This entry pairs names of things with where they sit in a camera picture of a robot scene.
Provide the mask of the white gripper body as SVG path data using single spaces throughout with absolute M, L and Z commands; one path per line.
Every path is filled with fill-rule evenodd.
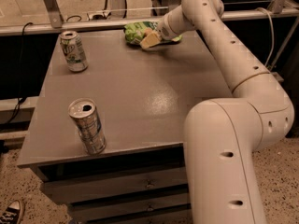
M 156 29 L 163 40 L 171 40 L 181 34 L 181 21 L 166 14 L 158 21 Z

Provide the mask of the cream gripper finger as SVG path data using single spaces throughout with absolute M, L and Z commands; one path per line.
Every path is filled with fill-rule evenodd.
M 140 42 L 140 46 L 142 49 L 148 49 L 158 45 L 161 40 L 161 36 L 156 31 L 152 31 L 142 39 L 142 41 Z

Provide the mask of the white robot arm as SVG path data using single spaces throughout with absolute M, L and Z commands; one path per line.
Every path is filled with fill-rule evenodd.
M 294 108 L 270 71 L 222 22 L 222 13 L 221 0 L 181 0 L 141 46 L 199 31 L 232 93 L 199 103 L 185 119 L 193 224 L 266 224 L 252 154 L 288 133 Z

